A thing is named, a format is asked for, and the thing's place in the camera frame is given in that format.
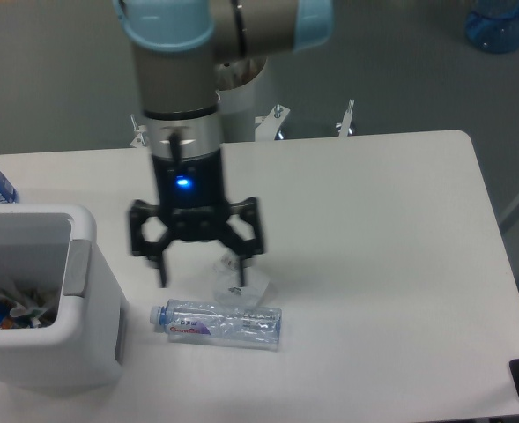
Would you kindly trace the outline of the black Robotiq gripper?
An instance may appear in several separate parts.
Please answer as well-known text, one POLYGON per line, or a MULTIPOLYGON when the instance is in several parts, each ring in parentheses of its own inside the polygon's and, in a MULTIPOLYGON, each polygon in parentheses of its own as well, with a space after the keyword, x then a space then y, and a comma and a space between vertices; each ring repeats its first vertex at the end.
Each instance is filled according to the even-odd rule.
POLYGON ((130 252, 143 256, 158 271, 161 288, 168 283, 166 249, 174 241, 219 241, 236 258, 238 287, 247 284, 246 266, 265 252, 259 199, 227 205, 221 150, 201 157, 173 160, 152 156, 159 206, 136 199, 128 211, 130 252), (156 241, 144 226, 159 218, 166 230, 156 241))

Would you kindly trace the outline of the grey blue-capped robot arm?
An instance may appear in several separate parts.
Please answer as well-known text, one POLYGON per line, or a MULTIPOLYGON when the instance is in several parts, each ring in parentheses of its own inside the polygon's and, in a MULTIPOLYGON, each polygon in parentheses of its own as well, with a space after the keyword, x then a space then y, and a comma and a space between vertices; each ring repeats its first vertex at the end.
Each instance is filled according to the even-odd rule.
POLYGON ((130 248, 167 279, 174 241, 218 241, 239 262, 265 251, 259 202, 226 197, 216 70, 332 35, 330 1, 116 1, 130 41, 159 201, 132 203, 130 248))

